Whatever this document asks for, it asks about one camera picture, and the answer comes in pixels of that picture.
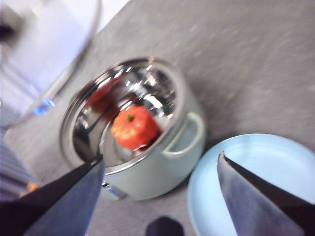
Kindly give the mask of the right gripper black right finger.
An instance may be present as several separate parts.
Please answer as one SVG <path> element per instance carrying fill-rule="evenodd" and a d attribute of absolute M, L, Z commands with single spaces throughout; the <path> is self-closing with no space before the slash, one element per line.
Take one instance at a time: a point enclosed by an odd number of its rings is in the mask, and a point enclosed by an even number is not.
<path fill-rule="evenodd" d="M 220 189 L 239 236 L 313 236 L 315 206 L 225 156 L 217 159 Z"/>

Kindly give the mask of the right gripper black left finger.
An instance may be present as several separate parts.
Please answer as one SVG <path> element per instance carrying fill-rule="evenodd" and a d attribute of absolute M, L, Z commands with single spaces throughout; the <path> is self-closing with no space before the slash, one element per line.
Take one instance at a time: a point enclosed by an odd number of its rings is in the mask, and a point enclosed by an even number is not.
<path fill-rule="evenodd" d="M 0 204 L 2 236 L 83 236 L 100 196 L 104 160 L 84 163 L 14 201 Z"/>

